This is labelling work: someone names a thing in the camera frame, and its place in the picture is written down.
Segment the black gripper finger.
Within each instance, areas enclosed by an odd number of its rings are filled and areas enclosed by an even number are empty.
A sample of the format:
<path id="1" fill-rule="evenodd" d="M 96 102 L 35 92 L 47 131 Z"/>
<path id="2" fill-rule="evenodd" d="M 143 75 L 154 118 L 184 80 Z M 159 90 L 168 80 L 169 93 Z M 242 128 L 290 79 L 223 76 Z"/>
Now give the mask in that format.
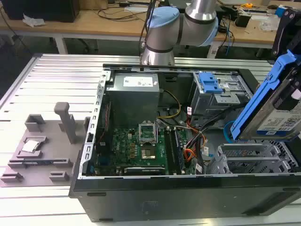
<path id="1" fill-rule="evenodd" d="M 286 9 L 282 14 L 272 46 L 271 53 L 273 57 L 278 57 L 283 52 L 286 52 L 286 46 L 291 36 L 289 30 L 294 22 L 294 17 L 295 10 L 292 8 Z"/>

